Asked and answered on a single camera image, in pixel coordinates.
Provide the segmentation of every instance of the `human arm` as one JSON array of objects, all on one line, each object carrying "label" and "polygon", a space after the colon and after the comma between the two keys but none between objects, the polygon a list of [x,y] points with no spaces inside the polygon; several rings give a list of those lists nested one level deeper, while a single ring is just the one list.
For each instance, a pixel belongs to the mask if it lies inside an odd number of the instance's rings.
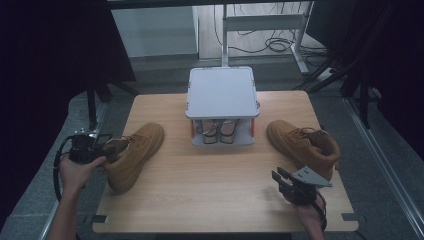
[{"label": "human arm", "polygon": [[69,160],[68,155],[63,156],[59,166],[63,186],[62,198],[53,218],[48,240],[75,240],[77,204],[81,189],[90,178],[92,171],[105,160],[105,157],[100,157],[89,164],[80,165]]},{"label": "human arm", "polygon": [[[323,210],[325,208],[325,199],[317,193],[315,203]],[[325,235],[321,228],[322,219],[317,210],[312,205],[293,204],[300,222],[305,228],[310,240],[324,240]]]}]

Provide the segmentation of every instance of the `robotic hand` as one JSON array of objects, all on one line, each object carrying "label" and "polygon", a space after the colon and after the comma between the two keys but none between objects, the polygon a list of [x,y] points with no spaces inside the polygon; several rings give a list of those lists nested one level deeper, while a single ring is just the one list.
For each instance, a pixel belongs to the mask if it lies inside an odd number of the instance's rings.
[{"label": "robotic hand", "polygon": [[331,183],[315,173],[312,169],[304,167],[292,174],[278,167],[277,172],[272,171],[272,178],[278,183],[279,191],[294,205],[312,205],[321,217],[321,228],[327,226],[326,212],[315,203],[316,196],[321,196],[316,187],[331,187]]}]

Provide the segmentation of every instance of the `black curtain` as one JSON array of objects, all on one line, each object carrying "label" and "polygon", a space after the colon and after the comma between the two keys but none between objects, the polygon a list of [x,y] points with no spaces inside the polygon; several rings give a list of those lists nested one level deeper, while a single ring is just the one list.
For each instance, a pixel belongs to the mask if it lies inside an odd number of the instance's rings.
[{"label": "black curtain", "polygon": [[135,78],[111,11],[99,5],[2,0],[0,34],[3,225],[52,147],[69,101],[88,81],[107,101],[108,80]]}]

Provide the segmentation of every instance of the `wall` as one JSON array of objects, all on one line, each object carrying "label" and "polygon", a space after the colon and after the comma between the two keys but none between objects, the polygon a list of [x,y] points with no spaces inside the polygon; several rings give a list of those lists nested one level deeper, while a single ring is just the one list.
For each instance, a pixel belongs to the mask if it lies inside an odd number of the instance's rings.
[{"label": "wall", "polygon": [[113,10],[128,57],[198,52],[196,7]]}]

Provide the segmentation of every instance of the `wrist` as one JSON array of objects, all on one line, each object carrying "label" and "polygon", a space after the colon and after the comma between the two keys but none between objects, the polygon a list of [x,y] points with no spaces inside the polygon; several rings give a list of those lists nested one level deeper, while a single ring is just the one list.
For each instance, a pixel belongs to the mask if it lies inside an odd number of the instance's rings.
[{"label": "wrist", "polygon": [[62,199],[66,198],[70,200],[75,200],[79,198],[80,193],[81,193],[81,188],[76,188],[76,187],[64,188],[62,192]]},{"label": "wrist", "polygon": [[324,232],[321,229],[321,225],[316,221],[302,222],[306,233],[310,240],[323,240],[325,239]]}]

